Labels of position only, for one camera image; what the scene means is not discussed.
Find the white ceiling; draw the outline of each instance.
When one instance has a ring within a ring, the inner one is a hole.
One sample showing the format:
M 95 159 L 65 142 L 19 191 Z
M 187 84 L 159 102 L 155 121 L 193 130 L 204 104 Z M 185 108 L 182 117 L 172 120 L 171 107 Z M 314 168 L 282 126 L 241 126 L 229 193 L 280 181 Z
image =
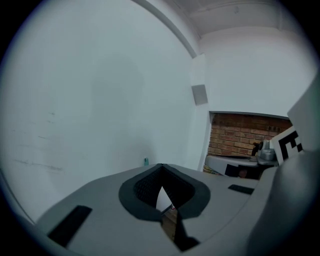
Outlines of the white ceiling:
M 269 27 L 300 33 L 277 0 L 172 0 L 202 36 L 236 27 Z

